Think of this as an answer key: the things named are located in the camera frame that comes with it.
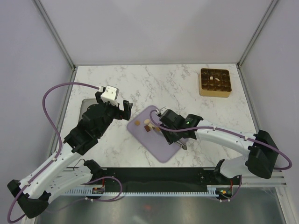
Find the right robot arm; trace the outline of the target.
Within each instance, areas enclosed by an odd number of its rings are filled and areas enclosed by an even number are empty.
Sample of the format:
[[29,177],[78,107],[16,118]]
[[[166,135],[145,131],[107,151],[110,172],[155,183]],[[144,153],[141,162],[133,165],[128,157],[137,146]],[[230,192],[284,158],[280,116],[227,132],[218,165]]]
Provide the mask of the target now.
[[217,163],[213,173],[217,183],[225,184],[229,179],[245,174],[271,178],[278,152],[274,151],[276,144],[268,132],[237,132],[214,125],[198,115],[188,114],[184,118],[170,109],[159,113],[158,117],[162,134],[169,144],[181,139],[204,140],[240,153],[237,158],[222,159]]

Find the metal tongs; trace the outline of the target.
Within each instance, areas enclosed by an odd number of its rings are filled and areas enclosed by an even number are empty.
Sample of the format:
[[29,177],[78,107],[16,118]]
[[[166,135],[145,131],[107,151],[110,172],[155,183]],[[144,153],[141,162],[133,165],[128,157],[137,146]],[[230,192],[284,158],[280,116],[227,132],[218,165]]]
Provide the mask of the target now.
[[168,142],[168,144],[176,144],[178,146],[180,146],[183,150],[187,150],[187,145],[186,143],[182,142],[181,140],[178,140],[176,142],[172,142],[172,143],[169,143],[169,141],[167,140],[167,138],[163,135],[163,133],[161,132],[161,130],[159,132],[155,131],[155,129],[153,129],[154,132],[156,132],[158,135],[162,136],[163,138],[166,139],[166,141]]

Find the brown rectangular chocolate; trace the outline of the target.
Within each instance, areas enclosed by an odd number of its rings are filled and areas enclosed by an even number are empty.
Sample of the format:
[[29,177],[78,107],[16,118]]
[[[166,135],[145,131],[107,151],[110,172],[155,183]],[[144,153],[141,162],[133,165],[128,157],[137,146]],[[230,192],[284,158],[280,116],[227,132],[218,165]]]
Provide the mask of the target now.
[[145,128],[146,132],[149,132],[151,130],[148,125],[145,125],[144,128]]

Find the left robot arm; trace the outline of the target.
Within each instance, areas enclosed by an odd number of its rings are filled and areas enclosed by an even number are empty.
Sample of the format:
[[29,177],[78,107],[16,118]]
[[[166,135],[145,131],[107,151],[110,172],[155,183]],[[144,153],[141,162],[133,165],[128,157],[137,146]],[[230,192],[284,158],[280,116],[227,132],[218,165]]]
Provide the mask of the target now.
[[71,163],[94,147],[113,120],[130,120],[133,104],[123,101],[123,110],[113,98],[96,93],[97,103],[89,106],[77,126],[62,140],[58,150],[39,168],[22,180],[11,180],[7,187],[28,218],[43,213],[48,205],[66,191],[85,183],[97,184],[102,179],[102,169],[94,160],[70,174],[59,174]]

